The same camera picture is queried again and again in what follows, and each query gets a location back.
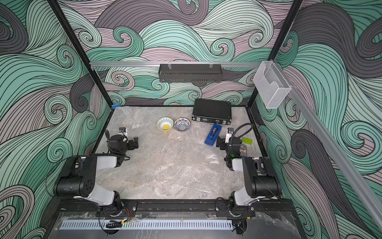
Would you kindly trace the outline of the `clear bubble wrap sheet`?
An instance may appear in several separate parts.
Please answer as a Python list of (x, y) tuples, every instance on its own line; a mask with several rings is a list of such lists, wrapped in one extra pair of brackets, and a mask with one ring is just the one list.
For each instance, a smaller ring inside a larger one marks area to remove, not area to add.
[(126, 199), (227, 198), (243, 186), (243, 176), (226, 167), (224, 156), (195, 142), (151, 149), (123, 164), (115, 189)]

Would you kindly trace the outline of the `yellow patterned ceramic bowl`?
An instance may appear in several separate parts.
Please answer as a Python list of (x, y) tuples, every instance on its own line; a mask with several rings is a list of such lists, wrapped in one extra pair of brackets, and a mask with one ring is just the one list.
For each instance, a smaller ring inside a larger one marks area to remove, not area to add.
[(161, 131), (169, 131), (173, 126), (174, 121), (170, 117), (163, 117), (157, 121), (157, 128)]

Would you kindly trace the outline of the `blue patterned ceramic bowl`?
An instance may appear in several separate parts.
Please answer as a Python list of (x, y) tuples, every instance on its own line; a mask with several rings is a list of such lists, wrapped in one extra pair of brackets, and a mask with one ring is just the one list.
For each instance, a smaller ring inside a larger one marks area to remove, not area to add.
[(174, 121), (174, 128), (177, 131), (187, 131), (191, 126), (187, 118), (178, 118)]

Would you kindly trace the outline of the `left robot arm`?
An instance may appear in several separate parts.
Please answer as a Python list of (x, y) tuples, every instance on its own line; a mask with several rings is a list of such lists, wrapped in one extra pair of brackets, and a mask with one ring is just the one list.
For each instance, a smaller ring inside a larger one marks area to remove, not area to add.
[(111, 136), (105, 131), (107, 153), (89, 156), (71, 156), (65, 160), (54, 186), (54, 196), (63, 199), (83, 199), (108, 211), (112, 217), (120, 215), (123, 203), (116, 191), (108, 190), (96, 183), (100, 170), (118, 168), (130, 159), (126, 153), (139, 148), (139, 138), (130, 139), (122, 128)]

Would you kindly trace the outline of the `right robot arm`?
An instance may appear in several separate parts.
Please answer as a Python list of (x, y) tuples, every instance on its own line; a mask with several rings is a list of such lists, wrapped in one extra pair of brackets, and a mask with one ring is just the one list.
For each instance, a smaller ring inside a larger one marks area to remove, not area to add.
[(248, 156), (246, 145), (237, 137), (218, 137), (216, 147), (226, 152), (224, 161), (227, 168), (243, 173), (244, 177), (244, 186), (232, 192), (228, 198), (231, 215), (238, 217), (253, 203), (281, 195), (281, 186), (268, 158)]

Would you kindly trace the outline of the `small patterned card box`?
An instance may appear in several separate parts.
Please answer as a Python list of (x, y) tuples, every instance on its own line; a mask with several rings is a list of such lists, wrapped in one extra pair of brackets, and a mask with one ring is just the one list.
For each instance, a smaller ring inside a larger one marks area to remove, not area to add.
[(247, 146), (244, 144), (240, 145), (239, 148), (240, 156), (247, 156)]

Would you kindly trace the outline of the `green sticky note pad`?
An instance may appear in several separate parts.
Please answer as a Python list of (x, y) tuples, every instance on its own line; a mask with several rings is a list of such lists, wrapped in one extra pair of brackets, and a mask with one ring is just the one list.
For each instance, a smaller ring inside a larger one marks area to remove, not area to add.
[(253, 140), (250, 139), (250, 138), (243, 137), (242, 138), (242, 143), (247, 144), (247, 145), (252, 145), (253, 144)]

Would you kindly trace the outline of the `blue tape dispenser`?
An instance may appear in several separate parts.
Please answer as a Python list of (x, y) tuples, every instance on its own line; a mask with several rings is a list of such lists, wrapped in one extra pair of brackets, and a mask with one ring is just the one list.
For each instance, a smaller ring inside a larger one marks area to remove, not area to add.
[(217, 140), (217, 137), (219, 136), (221, 129), (222, 129), (222, 126), (218, 124), (214, 124), (205, 140), (205, 144), (213, 146), (215, 141)]

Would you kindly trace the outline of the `black hard case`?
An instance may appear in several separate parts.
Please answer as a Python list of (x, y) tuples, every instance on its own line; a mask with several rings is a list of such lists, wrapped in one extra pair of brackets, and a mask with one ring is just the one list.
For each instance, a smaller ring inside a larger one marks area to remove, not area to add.
[(196, 99), (192, 120), (208, 124), (230, 125), (232, 122), (232, 105), (226, 101)]

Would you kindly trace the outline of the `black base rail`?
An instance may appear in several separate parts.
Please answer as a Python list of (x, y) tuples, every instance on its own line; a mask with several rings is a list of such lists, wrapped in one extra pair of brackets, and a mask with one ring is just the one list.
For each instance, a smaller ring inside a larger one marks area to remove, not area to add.
[(85, 200), (65, 200), (57, 209), (57, 213), (95, 213), (98, 217), (135, 217), (151, 213), (205, 213), (217, 217), (233, 218), (253, 217), (256, 213), (275, 216), (290, 213), (297, 216), (291, 200), (263, 199), (249, 206), (237, 206), (232, 199), (132, 199), (122, 200), (122, 207), (98, 206)]

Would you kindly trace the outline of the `clear acrylic wall holder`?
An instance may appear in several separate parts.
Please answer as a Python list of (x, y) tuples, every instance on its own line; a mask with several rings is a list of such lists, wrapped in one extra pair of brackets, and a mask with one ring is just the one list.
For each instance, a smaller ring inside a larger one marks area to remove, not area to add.
[(267, 109), (277, 109), (291, 91), (286, 74), (274, 61), (262, 61), (253, 83)]

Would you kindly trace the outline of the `aluminium rail back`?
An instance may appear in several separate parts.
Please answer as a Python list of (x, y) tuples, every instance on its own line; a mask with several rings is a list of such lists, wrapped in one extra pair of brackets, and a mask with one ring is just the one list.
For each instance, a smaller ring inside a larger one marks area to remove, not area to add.
[(92, 68), (100, 67), (159, 67), (161, 64), (168, 65), (221, 65), (222, 68), (255, 68), (261, 62), (193, 62), (193, 61), (91, 61)]

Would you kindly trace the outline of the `aluminium rail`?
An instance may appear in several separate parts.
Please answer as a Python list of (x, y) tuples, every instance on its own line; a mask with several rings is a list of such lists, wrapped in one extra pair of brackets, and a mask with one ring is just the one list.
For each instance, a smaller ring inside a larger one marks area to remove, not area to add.
[(161, 64), (168, 65), (221, 65), (222, 68), (255, 68), (261, 62), (193, 62), (193, 61), (91, 61), (92, 68), (100, 67), (159, 67)]
[(305, 102), (303, 95), (294, 85), (293, 82), (287, 77), (282, 67), (277, 64), (276, 68), (291, 88), (289, 94), (295, 101), (300, 112), (304, 115), (307, 122), (311, 125), (316, 133), (317, 138), (322, 142), (328, 155), (335, 161), (336, 165), (342, 171), (349, 184), (359, 197), (360, 201), (364, 204), (368, 210), (369, 215), (373, 218), (379, 229), (382, 228), (382, 202), (376, 195), (374, 190), (366, 182), (365, 178), (356, 169), (351, 162), (346, 152), (338, 144), (338, 142), (331, 135), (329, 130), (322, 123), (320, 118), (315, 112), (311, 110), (309, 105)]

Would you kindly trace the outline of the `black perforated wall tray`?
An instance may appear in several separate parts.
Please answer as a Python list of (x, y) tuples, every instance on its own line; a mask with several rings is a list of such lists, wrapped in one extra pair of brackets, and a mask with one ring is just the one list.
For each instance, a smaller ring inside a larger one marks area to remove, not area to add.
[(222, 80), (221, 65), (168, 65), (159, 67), (159, 79), (164, 83), (208, 83)]

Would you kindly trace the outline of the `aluminium rail right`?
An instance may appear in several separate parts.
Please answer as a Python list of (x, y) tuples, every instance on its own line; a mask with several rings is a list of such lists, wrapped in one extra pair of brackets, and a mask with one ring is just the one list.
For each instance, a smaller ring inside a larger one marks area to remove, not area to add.
[(320, 118), (315, 112), (311, 110), (309, 105), (305, 102), (303, 95), (294, 85), (293, 82), (287, 77), (282, 67), (277, 64), (276, 68), (291, 88), (289, 94), (295, 101), (300, 112), (304, 115), (307, 122), (311, 125), (316, 133), (317, 138), (322, 142), (328, 155), (335, 161), (336, 165), (342, 171), (349, 184), (359, 197), (360, 201), (364, 204), (368, 210), (369, 215), (373, 218), (379, 229), (382, 228), (382, 202), (376, 195), (374, 190), (366, 182), (365, 178), (356, 169), (351, 162), (346, 152), (338, 144), (338, 142), (331, 135), (329, 130), (322, 123)]

